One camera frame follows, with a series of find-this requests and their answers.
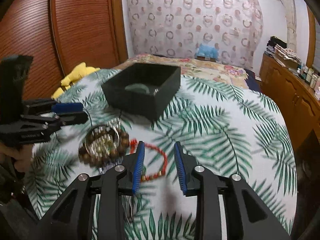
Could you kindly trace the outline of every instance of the yellow plush toy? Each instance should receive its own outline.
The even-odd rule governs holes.
[[[84,62],[80,63],[79,65],[77,65],[69,75],[67,75],[64,79],[61,80],[61,86],[64,87],[64,90],[69,89],[70,83],[72,82],[72,84],[74,85],[75,83],[77,83],[80,79],[82,79],[83,77],[96,72],[100,70],[100,68],[94,68],[94,67],[87,67],[86,64]],[[56,99],[58,96],[60,96],[63,91],[62,88],[58,88],[53,95],[51,96],[51,98]]]

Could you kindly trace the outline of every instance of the patterned curtain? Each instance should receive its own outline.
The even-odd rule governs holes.
[[[263,30],[258,0],[128,0],[135,54],[193,58],[201,43],[218,63],[252,69]]]

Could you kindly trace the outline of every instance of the ribbed blue pad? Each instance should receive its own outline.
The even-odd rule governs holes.
[[[81,103],[57,103],[51,107],[51,111],[56,114],[82,112],[83,105]]]
[[[180,189],[185,195],[187,192],[187,175],[183,167],[181,152],[179,150],[177,143],[174,144],[174,147],[175,147],[174,155],[175,155],[175,161],[177,166],[177,174],[179,178]]]
[[[140,187],[141,175],[143,170],[144,161],[144,143],[142,143],[140,149],[135,154],[138,154],[137,162],[134,167],[133,178],[132,178],[132,192],[135,195]]]

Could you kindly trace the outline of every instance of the bracelet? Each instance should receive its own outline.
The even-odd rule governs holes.
[[[133,138],[131,141],[130,141],[130,154],[133,154],[136,147],[138,145],[138,141],[136,138]],[[167,165],[168,165],[168,159],[167,159],[167,155],[165,154],[165,152],[163,150],[161,150],[159,147],[157,146],[154,146],[152,144],[149,144],[149,143],[145,143],[144,144],[145,147],[149,148],[149,149],[152,149],[152,150],[156,150],[158,153],[160,153],[163,158],[164,158],[164,164],[163,164],[163,167],[160,171],[158,171],[157,173],[153,174],[153,175],[149,175],[149,176],[146,176],[146,175],[142,175],[141,176],[141,182],[145,182],[145,181],[149,181],[149,180],[153,180],[153,179],[156,179],[156,178],[159,178],[161,176],[164,176],[165,175],[165,172],[166,172],[166,169],[167,169]]]

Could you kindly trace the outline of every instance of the leaf print sheet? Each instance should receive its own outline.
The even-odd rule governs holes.
[[[165,176],[142,183],[134,197],[122,198],[128,239],[194,238],[196,197],[187,198],[180,191],[173,157],[176,141],[181,142],[185,154],[195,156],[215,174],[240,174],[291,232],[296,167],[284,119],[273,100],[230,84],[181,76],[180,90],[159,120],[151,123],[106,102],[101,84],[118,71],[92,73],[59,97],[62,102],[81,102],[90,116],[85,124],[63,127],[50,142],[34,147],[25,183],[39,218],[78,174],[98,175],[97,169],[79,162],[78,148],[91,125],[120,117],[131,139],[157,145],[168,157]],[[163,158],[146,149],[145,173],[153,174],[162,165]],[[92,239],[97,239],[99,199],[97,196]]]

